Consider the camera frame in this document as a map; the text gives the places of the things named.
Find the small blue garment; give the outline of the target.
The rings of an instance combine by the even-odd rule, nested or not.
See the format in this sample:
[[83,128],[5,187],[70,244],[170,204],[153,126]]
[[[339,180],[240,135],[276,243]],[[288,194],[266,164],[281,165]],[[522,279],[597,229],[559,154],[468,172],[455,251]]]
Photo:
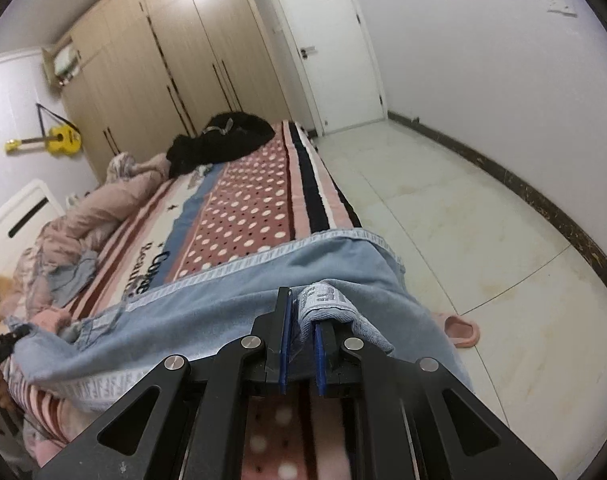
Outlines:
[[97,259],[97,252],[86,250],[77,263],[58,266],[47,274],[47,284],[54,306],[62,308],[69,304],[87,284],[94,280]]

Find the pink crumpled duvet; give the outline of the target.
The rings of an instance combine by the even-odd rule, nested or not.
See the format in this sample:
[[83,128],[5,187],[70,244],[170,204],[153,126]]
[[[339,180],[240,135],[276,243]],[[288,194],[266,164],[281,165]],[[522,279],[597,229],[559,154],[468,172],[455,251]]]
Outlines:
[[128,153],[113,157],[106,182],[78,200],[67,212],[42,227],[33,245],[21,254],[12,276],[12,292],[0,305],[7,318],[30,320],[52,303],[47,274],[58,266],[77,263],[83,252],[98,257],[111,235],[169,180],[170,163],[160,153],[136,162]]

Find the patterned pink bed blanket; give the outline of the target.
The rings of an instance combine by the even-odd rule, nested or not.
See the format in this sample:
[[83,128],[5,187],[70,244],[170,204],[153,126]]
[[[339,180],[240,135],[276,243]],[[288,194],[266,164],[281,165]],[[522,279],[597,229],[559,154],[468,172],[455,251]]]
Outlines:
[[[169,177],[114,231],[94,280],[76,298],[30,320],[9,315],[9,323],[67,338],[74,323],[189,275],[317,233],[362,229],[302,128],[281,122],[274,130],[250,155]],[[34,387],[28,393],[26,404],[14,399],[26,413],[26,452],[38,466],[105,411],[82,411]]]

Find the black clothing pile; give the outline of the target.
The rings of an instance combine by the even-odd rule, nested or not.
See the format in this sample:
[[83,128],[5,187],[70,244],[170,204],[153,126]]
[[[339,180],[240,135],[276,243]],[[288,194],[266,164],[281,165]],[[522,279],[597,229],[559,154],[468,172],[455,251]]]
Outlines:
[[177,136],[166,152],[169,177],[189,174],[198,166],[233,162],[252,154],[275,136],[263,118],[245,112],[213,116],[197,136]]

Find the white room door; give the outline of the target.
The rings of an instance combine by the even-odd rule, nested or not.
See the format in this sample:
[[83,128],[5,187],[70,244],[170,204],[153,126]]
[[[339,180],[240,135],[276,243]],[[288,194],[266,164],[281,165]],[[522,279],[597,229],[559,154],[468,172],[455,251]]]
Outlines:
[[380,122],[386,107],[355,0],[274,0],[319,133]]

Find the light blue denim pants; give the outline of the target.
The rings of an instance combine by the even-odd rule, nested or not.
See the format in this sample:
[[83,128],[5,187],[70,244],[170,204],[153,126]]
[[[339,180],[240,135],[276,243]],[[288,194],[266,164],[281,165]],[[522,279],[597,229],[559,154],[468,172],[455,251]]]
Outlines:
[[189,275],[74,323],[67,338],[33,327],[15,345],[6,382],[21,404],[34,387],[82,411],[105,410],[167,356],[202,359],[248,335],[282,287],[303,309],[351,304],[381,349],[409,362],[430,356],[471,384],[452,342],[407,292],[401,260],[363,229],[317,233]]

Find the beige wooden wardrobe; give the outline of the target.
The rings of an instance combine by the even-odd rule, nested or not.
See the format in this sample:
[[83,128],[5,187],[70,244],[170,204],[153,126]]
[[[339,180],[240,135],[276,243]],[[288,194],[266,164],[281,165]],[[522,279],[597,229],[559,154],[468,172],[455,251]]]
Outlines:
[[98,0],[62,36],[81,70],[57,89],[97,180],[113,156],[146,160],[224,112],[290,118],[254,0]]

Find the white bed headboard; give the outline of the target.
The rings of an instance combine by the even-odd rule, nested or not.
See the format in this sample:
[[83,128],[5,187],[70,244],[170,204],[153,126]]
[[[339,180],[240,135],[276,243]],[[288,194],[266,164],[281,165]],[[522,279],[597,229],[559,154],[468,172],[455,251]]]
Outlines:
[[0,274],[12,276],[21,254],[47,222],[64,208],[40,179],[34,179],[0,207]]

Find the pink slipper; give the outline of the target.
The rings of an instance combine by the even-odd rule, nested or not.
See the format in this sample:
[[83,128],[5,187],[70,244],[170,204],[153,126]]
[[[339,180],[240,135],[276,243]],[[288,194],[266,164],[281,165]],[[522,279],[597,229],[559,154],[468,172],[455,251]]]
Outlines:
[[433,313],[433,321],[448,336],[455,348],[473,348],[480,340],[480,328],[456,314]]

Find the yellow toy guitar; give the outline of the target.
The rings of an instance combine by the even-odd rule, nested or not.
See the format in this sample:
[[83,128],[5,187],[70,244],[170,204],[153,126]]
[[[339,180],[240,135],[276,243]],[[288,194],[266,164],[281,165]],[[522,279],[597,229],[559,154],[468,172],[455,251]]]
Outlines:
[[8,140],[5,143],[5,152],[7,154],[18,151],[25,145],[43,144],[46,151],[52,155],[73,156],[82,150],[81,133],[75,128],[69,126],[60,126],[51,128],[46,136],[36,136],[35,138]]

